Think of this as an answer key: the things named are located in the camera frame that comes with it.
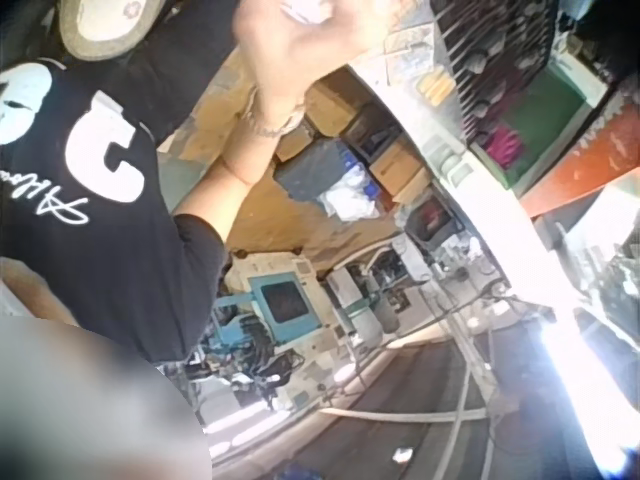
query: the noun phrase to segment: hand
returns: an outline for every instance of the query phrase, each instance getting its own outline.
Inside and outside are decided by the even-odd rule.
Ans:
[[[234,32],[258,85],[263,120],[280,128],[320,78],[381,43],[393,0],[325,0],[332,16],[303,25],[283,12],[281,0],[242,0]]]

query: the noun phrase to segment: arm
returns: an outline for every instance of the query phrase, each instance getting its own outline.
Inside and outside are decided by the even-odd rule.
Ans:
[[[322,25],[302,25],[280,0],[243,0],[234,31],[258,87],[254,116],[268,130],[286,123],[318,79],[381,42],[391,18],[380,0],[332,0],[333,16]],[[226,240],[244,199],[262,178],[279,139],[255,133],[242,119],[222,156],[178,206],[209,223]]]

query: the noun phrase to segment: black t-shirt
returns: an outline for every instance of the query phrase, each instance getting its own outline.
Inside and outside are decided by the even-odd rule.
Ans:
[[[0,75],[0,254],[39,273],[78,323],[151,362],[182,360],[226,258],[202,219],[172,217],[144,125],[71,71]]]

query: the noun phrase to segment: white print on shirt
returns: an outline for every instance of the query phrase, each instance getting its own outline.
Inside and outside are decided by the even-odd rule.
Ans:
[[[0,95],[0,145],[6,145],[29,131],[51,90],[52,77],[45,66],[27,63],[0,74],[0,84],[5,85]],[[142,172],[124,160],[115,172],[105,165],[110,145],[116,143],[129,148],[136,132],[123,118],[122,110],[113,99],[98,91],[91,101],[91,109],[78,119],[69,133],[65,162],[71,175],[92,193],[116,202],[132,203],[144,190]],[[49,194],[55,196],[54,189]]]
[[[79,198],[73,202],[64,203],[58,197],[62,187],[52,185],[50,180],[39,180],[35,173],[14,173],[13,175],[0,170],[0,180],[11,185],[19,185],[11,193],[11,198],[18,200],[22,197],[31,200],[42,194],[36,208],[36,215],[50,213],[58,220],[69,225],[84,225],[89,223],[89,217],[75,207],[89,202],[88,198]]]

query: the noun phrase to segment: silver bracelet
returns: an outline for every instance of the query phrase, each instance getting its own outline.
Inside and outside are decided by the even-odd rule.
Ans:
[[[271,130],[266,128],[265,126],[260,124],[260,121],[256,118],[256,115],[253,111],[253,106],[255,105],[256,95],[258,94],[258,89],[253,87],[251,89],[251,93],[249,94],[249,103],[247,104],[247,108],[242,115],[242,118],[246,120],[247,124],[251,128],[253,133],[260,135],[261,137],[267,138],[279,138],[283,135],[293,132],[296,128],[300,126],[302,120],[304,119],[305,107],[304,104],[298,105],[289,120],[284,127],[278,130]]]

